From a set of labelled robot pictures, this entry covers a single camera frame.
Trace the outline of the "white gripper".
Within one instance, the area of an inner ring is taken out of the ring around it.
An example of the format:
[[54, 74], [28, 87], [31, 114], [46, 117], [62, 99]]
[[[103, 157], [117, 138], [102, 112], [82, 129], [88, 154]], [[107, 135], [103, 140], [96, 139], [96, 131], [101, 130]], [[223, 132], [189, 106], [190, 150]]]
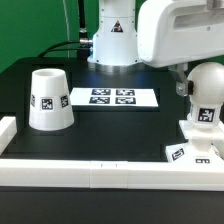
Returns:
[[176, 93], [192, 95], [186, 62], [224, 55], [224, 0], [146, 0], [137, 32], [140, 59], [152, 67], [171, 65]]

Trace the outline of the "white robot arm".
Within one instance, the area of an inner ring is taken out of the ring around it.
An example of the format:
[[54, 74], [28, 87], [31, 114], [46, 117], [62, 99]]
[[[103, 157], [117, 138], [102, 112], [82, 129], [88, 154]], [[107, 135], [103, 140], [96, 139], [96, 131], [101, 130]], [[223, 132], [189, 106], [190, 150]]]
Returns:
[[107, 72], [139, 63], [169, 66], [176, 91], [193, 93], [191, 61], [224, 55], [224, 0], [99, 0], [99, 28], [88, 63]]

